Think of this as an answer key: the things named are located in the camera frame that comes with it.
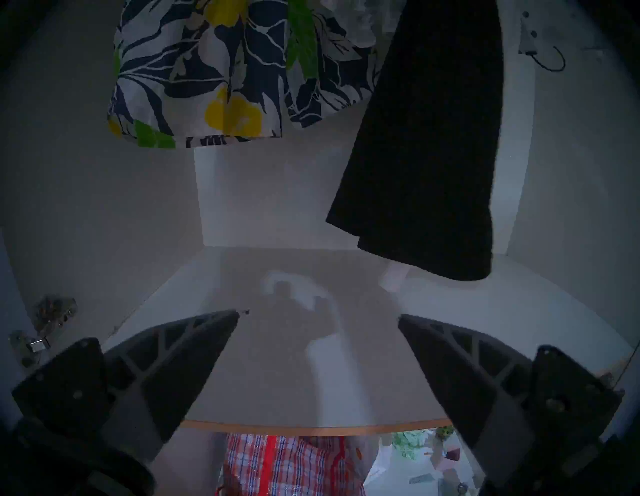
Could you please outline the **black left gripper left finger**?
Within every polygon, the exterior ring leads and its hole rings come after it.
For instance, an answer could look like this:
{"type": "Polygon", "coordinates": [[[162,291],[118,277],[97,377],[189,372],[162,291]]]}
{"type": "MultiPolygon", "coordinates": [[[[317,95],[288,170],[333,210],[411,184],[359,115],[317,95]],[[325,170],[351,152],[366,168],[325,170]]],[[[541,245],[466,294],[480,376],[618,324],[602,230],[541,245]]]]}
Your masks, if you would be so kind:
{"type": "Polygon", "coordinates": [[[223,310],[159,324],[103,351],[83,338],[27,376],[12,396],[58,436],[151,462],[186,418],[236,329],[223,310]]]}

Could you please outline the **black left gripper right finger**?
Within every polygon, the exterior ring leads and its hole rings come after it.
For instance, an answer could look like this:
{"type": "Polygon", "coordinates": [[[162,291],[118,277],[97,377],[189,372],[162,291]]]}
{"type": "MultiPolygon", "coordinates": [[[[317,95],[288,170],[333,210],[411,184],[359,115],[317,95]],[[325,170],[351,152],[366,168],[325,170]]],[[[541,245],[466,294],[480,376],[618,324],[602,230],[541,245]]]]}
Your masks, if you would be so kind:
{"type": "Polygon", "coordinates": [[[531,360],[472,329],[402,314],[437,402],[479,463],[481,489],[606,489],[600,435],[622,396],[553,345],[531,360]]]}

